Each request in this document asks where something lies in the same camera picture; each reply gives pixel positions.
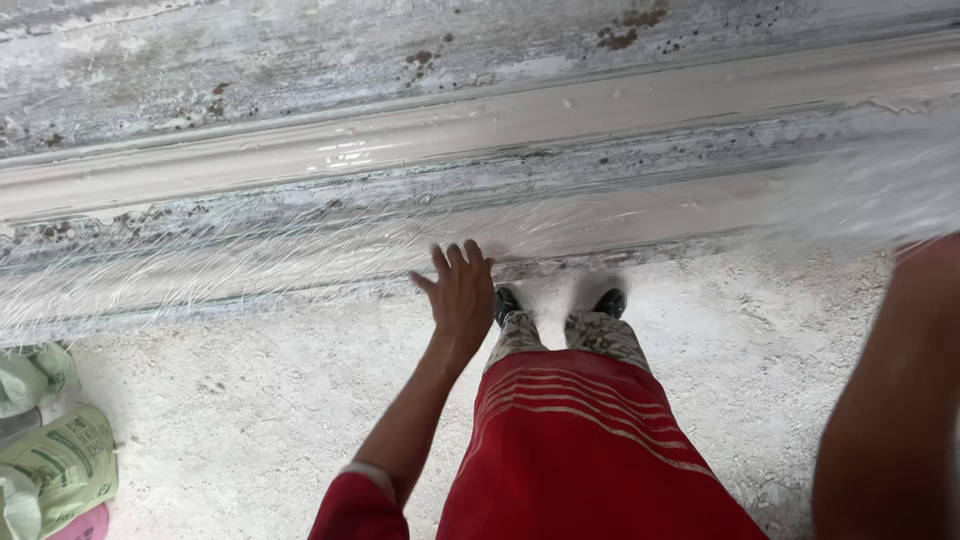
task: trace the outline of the white stripe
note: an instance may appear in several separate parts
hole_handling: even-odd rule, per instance
[[[645,448],[645,449],[647,450],[647,452],[649,452],[650,454],[652,454],[655,458],[659,459],[660,461],[666,463],[667,465],[671,465],[671,466],[676,467],[676,468],[678,468],[678,469],[684,469],[684,470],[686,470],[686,471],[696,471],[696,472],[698,472],[698,473],[703,473],[703,474],[709,476],[709,477],[712,478],[712,479],[717,479],[717,478],[713,475],[713,473],[710,471],[710,469],[708,469],[708,468],[706,468],[706,467],[704,467],[704,466],[702,466],[702,465],[698,465],[698,464],[696,464],[696,463],[689,463],[689,462],[687,462],[687,461],[677,461],[677,460],[675,460],[675,459],[670,459],[670,458],[668,458],[668,457],[664,457],[664,456],[662,456],[662,455],[660,455],[660,454],[657,454],[656,452],[653,451],[653,449],[651,449],[649,446],[647,446],[646,444],[644,444],[644,442],[641,441],[640,439],[636,438],[632,433],[628,433],[627,431],[624,431],[624,430],[615,430],[615,429],[613,429],[613,428],[605,425],[603,422],[600,422],[600,421],[597,420],[596,418],[590,416],[589,414],[585,413],[584,411],[582,411],[582,410],[580,410],[580,409],[570,408],[570,407],[565,407],[565,406],[541,406],[541,407],[531,407],[531,406],[526,406],[526,405],[518,405],[518,404],[516,404],[516,403],[514,403],[513,406],[516,407],[516,408],[522,408],[522,409],[524,409],[524,410],[529,410],[529,411],[531,411],[531,412],[568,412],[568,413],[570,413],[570,414],[576,414],[577,416],[581,416],[581,417],[583,417],[583,418],[586,418],[586,419],[592,421],[592,422],[595,423],[597,426],[600,426],[600,427],[603,428],[604,430],[606,430],[606,431],[608,431],[608,432],[610,432],[610,433],[613,433],[614,435],[620,435],[621,437],[626,437],[626,438],[628,438],[628,439],[630,439],[630,440],[638,443],[640,446],[642,446],[643,448]]]
[[[609,433],[612,433],[612,434],[614,434],[614,435],[619,435],[619,436],[621,436],[621,437],[625,437],[625,438],[627,438],[627,439],[630,439],[630,440],[636,442],[636,443],[639,444],[641,447],[643,447],[647,452],[649,452],[653,457],[655,457],[656,459],[659,459],[660,461],[662,461],[663,463],[666,463],[667,465],[670,465],[671,467],[675,467],[675,468],[677,468],[677,469],[682,469],[682,470],[685,470],[685,471],[693,471],[693,472],[696,472],[696,473],[702,473],[702,474],[707,475],[708,477],[710,477],[710,478],[712,478],[712,479],[714,479],[714,480],[716,480],[716,481],[720,481],[720,480],[717,480],[717,477],[713,475],[713,473],[712,473],[712,471],[711,471],[710,469],[708,469],[708,468],[706,468],[706,467],[704,467],[704,466],[702,466],[702,465],[696,464],[696,463],[690,463],[690,462],[687,462],[687,461],[677,461],[677,460],[675,460],[675,459],[670,459],[670,458],[668,458],[668,457],[665,457],[665,456],[663,456],[663,455],[660,455],[660,454],[658,454],[657,452],[655,452],[652,448],[650,448],[649,446],[647,446],[646,443],[644,443],[644,442],[643,442],[642,440],[640,440],[638,437],[634,436],[632,433],[629,433],[629,432],[624,431],[624,430],[616,430],[616,429],[610,428],[609,426],[605,425],[603,422],[600,422],[599,420],[597,420],[596,418],[590,416],[589,414],[585,413],[585,412],[582,411],[582,410],[575,409],[575,408],[571,408],[571,407],[565,407],[565,406],[531,407],[531,406],[527,406],[527,405],[518,405],[518,404],[515,403],[515,402],[507,403],[507,404],[505,404],[504,406],[500,407],[499,409],[494,410],[494,411],[485,419],[485,421],[483,422],[483,424],[480,426],[480,434],[479,434],[479,438],[478,438],[477,441],[476,441],[476,445],[474,445],[474,446],[470,449],[470,451],[467,453],[467,455],[464,456],[464,460],[463,460],[463,462],[460,464],[460,470],[457,471],[457,477],[456,477],[457,479],[460,477],[460,475],[463,474],[464,470],[467,469],[467,465],[468,465],[469,462],[473,459],[473,457],[480,451],[480,447],[481,447],[482,444],[483,444],[483,435],[484,435],[484,433],[486,432],[486,430],[487,430],[487,425],[490,423],[490,421],[491,421],[494,417],[499,416],[501,413],[503,413],[503,412],[505,412],[505,411],[507,411],[507,410],[510,410],[511,408],[519,408],[519,409],[521,409],[521,410],[528,410],[528,411],[530,411],[530,412],[566,412],[566,413],[570,413],[570,414],[575,414],[575,415],[577,415],[577,416],[580,416],[580,417],[582,417],[582,418],[585,418],[585,419],[587,419],[587,420],[592,421],[593,423],[595,423],[596,425],[600,426],[601,428],[603,428],[605,431],[607,431],[607,432],[609,432]]]
[[[589,386],[585,386],[585,385],[584,385],[582,382],[580,382],[579,380],[572,380],[572,379],[569,379],[569,378],[566,378],[566,377],[563,377],[563,376],[560,376],[560,375],[554,375],[554,376],[517,375],[518,372],[524,371],[524,370],[526,370],[526,371],[556,371],[556,372],[560,372],[560,373],[565,373],[565,374],[568,374],[568,375],[572,375],[572,376],[576,377],[577,379],[585,380],[585,381],[590,382],[590,383],[592,383],[592,384],[595,384],[595,385],[598,385],[598,386],[602,386],[602,387],[604,387],[604,388],[607,388],[607,389],[609,389],[613,394],[609,394],[609,393],[607,393],[607,392],[603,392],[603,391],[601,391],[601,390],[597,390],[596,388],[590,388]],[[623,397],[619,392],[617,392],[617,391],[614,390],[613,388],[607,386],[606,384],[603,384],[603,383],[601,383],[601,382],[596,382],[596,381],[594,381],[594,380],[586,379],[586,378],[580,376],[579,374],[574,373],[574,372],[571,372],[571,371],[566,371],[566,370],[561,370],[561,369],[552,369],[552,368],[520,367],[520,368],[516,368],[516,369],[514,369],[513,371],[510,371],[510,372],[508,372],[507,374],[505,374],[496,384],[494,384],[494,385],[491,387],[490,390],[487,391],[487,395],[484,396],[484,400],[481,401],[481,402],[480,402],[480,405],[477,407],[478,411],[485,406],[486,401],[490,398],[491,395],[493,395],[494,393],[498,393],[498,392],[499,392],[499,388],[500,388],[500,387],[504,387],[504,386],[510,384],[511,382],[515,381],[516,379],[518,379],[518,378],[520,378],[520,377],[523,377],[523,378],[525,378],[525,379],[532,379],[532,380],[550,380],[550,379],[565,380],[565,381],[567,381],[567,382],[573,382],[573,383],[576,383],[576,384],[580,384],[580,387],[581,387],[582,389],[584,389],[584,390],[587,390],[587,391],[590,391],[590,392],[594,392],[594,393],[596,393],[596,394],[600,394],[600,395],[602,395],[602,396],[604,396],[604,397],[607,397],[607,398],[611,398],[611,399],[618,400],[618,401],[620,401],[620,403],[624,404],[624,406],[633,405],[633,406],[635,406],[635,407],[642,407],[642,408],[658,408],[658,409],[661,409],[661,410],[666,409],[666,407],[664,407],[664,406],[661,405],[661,404],[641,404],[641,403],[635,402],[635,401],[633,401],[633,400],[629,400],[629,399]],[[644,415],[645,415],[645,413],[640,412],[640,411],[638,411],[638,410],[635,410],[634,412],[635,412],[636,414],[640,415],[640,416],[644,416]]]
[[[666,426],[666,427],[653,427],[653,426],[648,426],[647,423],[643,421],[644,418],[647,418],[647,419],[653,419],[653,418],[668,418],[668,419],[671,419],[671,420],[672,420],[672,419],[673,419],[673,416],[672,416],[671,414],[667,413],[667,412],[658,412],[658,413],[655,413],[655,414],[633,413],[631,410],[629,410],[629,409],[627,409],[627,408],[624,408],[624,407],[622,407],[622,406],[620,406],[620,405],[612,404],[612,403],[607,403],[607,402],[605,402],[605,401],[603,401],[603,400],[599,400],[599,399],[596,398],[596,396],[590,395],[590,394],[588,394],[587,392],[584,392],[583,390],[581,390],[580,388],[577,388],[577,387],[574,387],[574,386],[566,386],[566,385],[563,385],[563,384],[520,384],[520,383],[518,383],[518,382],[515,382],[515,383],[512,384],[510,387],[504,388],[504,389],[500,390],[500,392],[498,392],[498,393],[496,394],[496,396],[491,396],[491,398],[492,398],[492,399],[498,398],[498,397],[500,397],[500,396],[505,395],[506,393],[514,392],[514,391],[516,391],[518,388],[529,388],[529,389],[533,389],[533,390],[540,390],[540,389],[545,389],[545,388],[558,388],[558,389],[562,389],[562,390],[571,390],[571,391],[573,391],[573,392],[577,392],[578,394],[583,395],[584,397],[593,399],[596,403],[598,403],[598,404],[600,404],[600,405],[608,406],[608,407],[610,407],[610,408],[614,408],[614,409],[616,409],[616,410],[619,410],[620,412],[623,412],[624,414],[630,416],[630,417],[633,418],[634,420],[637,420],[638,422],[640,422],[640,424],[642,424],[645,428],[647,428],[647,429],[650,430],[650,431],[670,431],[670,430],[680,431],[679,428],[675,428],[675,427],[673,427],[673,426]],[[483,414],[483,411],[480,411],[480,412],[478,412],[477,414],[478,414],[478,415],[482,415],[482,414]]]
[[[630,421],[628,421],[628,420],[624,420],[623,418],[617,418],[616,416],[612,416],[612,415],[610,415],[610,414],[607,414],[606,412],[600,410],[599,408],[597,408],[597,407],[595,407],[595,406],[593,406],[593,405],[591,405],[591,404],[589,404],[589,403],[587,403],[587,402],[585,402],[585,401],[583,401],[583,400],[581,400],[581,399],[574,398],[573,396],[567,396],[566,394],[549,394],[549,395],[540,395],[540,394],[537,394],[537,395],[531,395],[531,394],[511,394],[511,395],[509,395],[509,396],[506,396],[506,397],[504,397],[504,398],[501,398],[501,399],[497,400],[497,402],[495,402],[495,403],[507,403],[507,402],[512,401],[512,400],[515,400],[515,399],[524,399],[524,400],[569,400],[569,401],[571,401],[571,402],[576,402],[576,403],[578,403],[578,404],[580,404],[580,405],[583,405],[583,406],[588,407],[588,408],[589,408],[590,410],[592,410],[594,413],[599,414],[600,416],[602,416],[602,417],[604,417],[604,418],[607,418],[608,420],[613,420],[613,421],[615,421],[615,422],[620,422],[621,424],[626,424],[627,426],[630,426],[631,428],[633,428],[634,430],[636,430],[640,435],[642,435],[643,438],[647,439],[648,441],[650,441],[651,443],[653,443],[653,444],[655,444],[655,445],[657,445],[657,446],[662,446],[662,447],[664,447],[664,448],[678,448],[678,449],[689,449],[689,448],[690,448],[689,446],[686,445],[686,443],[685,443],[684,441],[659,441],[659,440],[651,437],[650,435],[648,435],[644,430],[642,430],[639,426],[637,426],[637,425],[634,424],[633,422],[630,422]]]

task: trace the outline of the fingers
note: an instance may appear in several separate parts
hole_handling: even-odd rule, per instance
[[[446,258],[450,259],[450,268],[455,268],[460,264],[467,264],[467,261],[464,260],[464,254],[460,253],[460,246],[457,244],[450,244],[446,248]]]
[[[439,245],[434,244],[430,246],[430,257],[433,258],[433,267],[437,269],[437,273],[440,274],[441,278],[450,273],[450,265],[446,263],[444,250],[440,249]]]
[[[410,281],[413,282],[413,284],[416,285],[418,289],[425,292],[427,296],[430,296],[433,294],[433,289],[434,287],[437,286],[436,283],[431,282],[430,280],[428,280],[424,276],[421,276],[417,272],[410,272],[407,275],[410,277]]]
[[[483,260],[483,252],[480,251],[480,246],[472,239],[464,242],[464,251],[467,252],[467,259],[472,265],[477,265]]]

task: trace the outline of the pink object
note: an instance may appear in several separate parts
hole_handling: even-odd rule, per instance
[[[104,540],[107,538],[108,523],[107,505],[100,504],[77,516],[69,525],[47,536],[46,540]]]

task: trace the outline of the sack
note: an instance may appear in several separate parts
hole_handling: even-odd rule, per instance
[[[107,417],[94,406],[31,431],[0,452],[0,540],[40,540],[113,499],[117,462]]]
[[[77,390],[73,356],[58,343],[0,351],[0,418],[26,412],[47,396]]]

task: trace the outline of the hand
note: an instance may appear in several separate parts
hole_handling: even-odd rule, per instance
[[[901,246],[887,292],[908,316],[960,313],[960,234]]]
[[[449,348],[449,361],[463,370],[480,349],[493,323],[493,259],[483,257],[473,240],[464,242],[467,258],[456,244],[446,249],[434,245],[430,254],[439,278],[431,282],[417,272],[410,272],[410,281],[426,293],[437,323],[431,346]]]

